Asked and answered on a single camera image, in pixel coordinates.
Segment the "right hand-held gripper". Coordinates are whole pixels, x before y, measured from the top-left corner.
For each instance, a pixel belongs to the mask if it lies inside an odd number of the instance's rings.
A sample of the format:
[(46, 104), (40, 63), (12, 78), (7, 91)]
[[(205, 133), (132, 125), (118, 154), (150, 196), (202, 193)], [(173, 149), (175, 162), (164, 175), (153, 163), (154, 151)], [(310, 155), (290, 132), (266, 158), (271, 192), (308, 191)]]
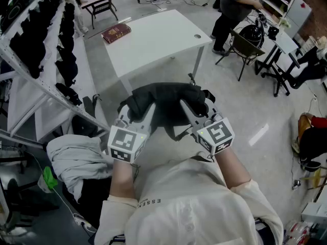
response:
[(215, 100), (205, 98), (207, 115), (199, 116), (189, 104), (181, 99), (180, 105), (192, 126), (192, 136), (211, 155), (215, 155), (230, 147), (235, 133), (228, 118), (223, 118), (215, 105)]

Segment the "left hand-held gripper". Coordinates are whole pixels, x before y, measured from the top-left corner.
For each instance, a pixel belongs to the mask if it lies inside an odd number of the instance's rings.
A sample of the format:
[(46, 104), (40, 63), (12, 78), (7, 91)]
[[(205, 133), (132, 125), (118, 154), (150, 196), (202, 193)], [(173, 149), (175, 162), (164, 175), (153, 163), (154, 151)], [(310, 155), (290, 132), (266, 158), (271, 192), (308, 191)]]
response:
[(113, 159), (133, 164), (145, 147), (151, 132), (151, 122), (156, 109), (152, 103), (144, 116), (133, 121), (133, 112), (125, 104), (119, 111), (118, 119), (111, 126), (108, 149)]

